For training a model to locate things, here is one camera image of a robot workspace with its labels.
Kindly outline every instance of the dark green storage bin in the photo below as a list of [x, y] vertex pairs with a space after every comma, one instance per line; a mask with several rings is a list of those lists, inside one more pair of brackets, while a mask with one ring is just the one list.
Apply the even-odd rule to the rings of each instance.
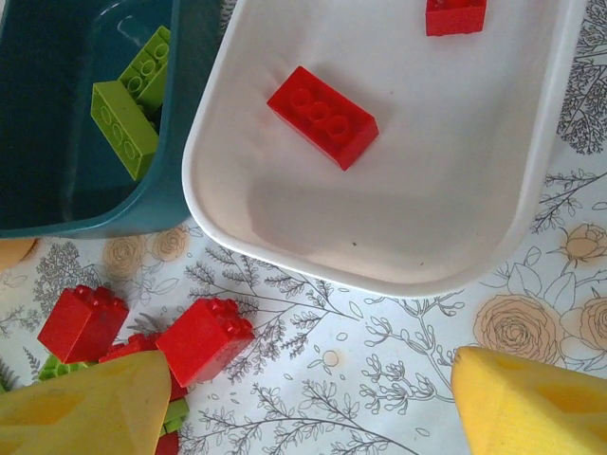
[[[188, 216], [181, 158], [219, 46], [220, 0], [7, 0], [0, 23], [0, 238], [108, 237]], [[159, 144], [134, 182], [89, 115], [161, 25]]]

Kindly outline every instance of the white plastic tray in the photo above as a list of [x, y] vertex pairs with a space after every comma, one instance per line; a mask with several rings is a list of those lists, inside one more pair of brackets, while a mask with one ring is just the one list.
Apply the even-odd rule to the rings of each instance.
[[[186, 145], [217, 242], [393, 296], [502, 261], [532, 219], [585, 0], [488, 0], [485, 30], [426, 37], [426, 0], [239, 0]], [[347, 172], [267, 99], [303, 65], [377, 119]]]

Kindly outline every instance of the red toy brick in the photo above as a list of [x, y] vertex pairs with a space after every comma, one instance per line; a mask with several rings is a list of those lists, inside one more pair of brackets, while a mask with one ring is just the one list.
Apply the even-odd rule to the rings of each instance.
[[475, 33], [485, 24], [487, 0], [428, 0], [426, 35]]
[[[160, 337], [160, 334], [150, 334], [145, 336], [144, 334], [134, 334], [128, 338], [127, 344], [115, 344], [112, 346], [107, 355], [104, 355], [99, 359], [99, 363], [114, 360], [115, 358], [123, 357], [125, 355], [140, 353], [142, 351], [156, 351], [156, 341]], [[175, 376], [171, 373], [171, 397], [169, 401], [175, 401], [188, 394], [188, 389], [181, 387]]]
[[160, 336], [181, 387], [216, 377], [253, 341], [250, 322], [239, 318], [234, 300], [199, 299]]
[[301, 66], [267, 105], [344, 171], [379, 135], [373, 116]]
[[179, 453], [179, 433], [174, 431], [161, 436], [156, 445], [155, 455], [178, 455]]
[[38, 340], [62, 363], [94, 362], [107, 353], [128, 312], [105, 287], [65, 289]]

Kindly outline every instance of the leaf pattern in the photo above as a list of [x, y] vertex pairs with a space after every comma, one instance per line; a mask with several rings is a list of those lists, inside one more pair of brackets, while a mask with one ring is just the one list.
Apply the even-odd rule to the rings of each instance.
[[[223, 29], [235, 3], [223, 3]], [[555, 156], [520, 248], [479, 282], [420, 299], [372, 295], [231, 251], [193, 220], [135, 238], [43, 239], [35, 258], [0, 274], [2, 384], [37, 380], [47, 353], [35, 335], [78, 284], [126, 298], [118, 341], [163, 332], [197, 299], [234, 299], [253, 324], [248, 348], [191, 390], [187, 455], [468, 453], [450, 380], [464, 345], [607, 377], [606, 25], [606, 1], [590, 0], [558, 131], [570, 153]]]

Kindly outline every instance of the table surface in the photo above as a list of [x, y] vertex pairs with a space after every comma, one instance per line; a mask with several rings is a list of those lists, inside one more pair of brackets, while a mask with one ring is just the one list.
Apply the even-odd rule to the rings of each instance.
[[36, 335], [65, 287], [106, 283], [125, 297], [120, 339], [164, 330], [198, 297], [233, 298], [257, 338], [190, 390], [181, 453], [467, 454], [450, 383], [459, 346], [607, 378], [606, 87], [607, 5], [590, 0], [533, 225], [461, 292], [397, 300], [314, 280], [228, 251], [192, 220], [107, 241], [46, 238], [0, 274], [2, 381], [35, 381], [47, 357]]

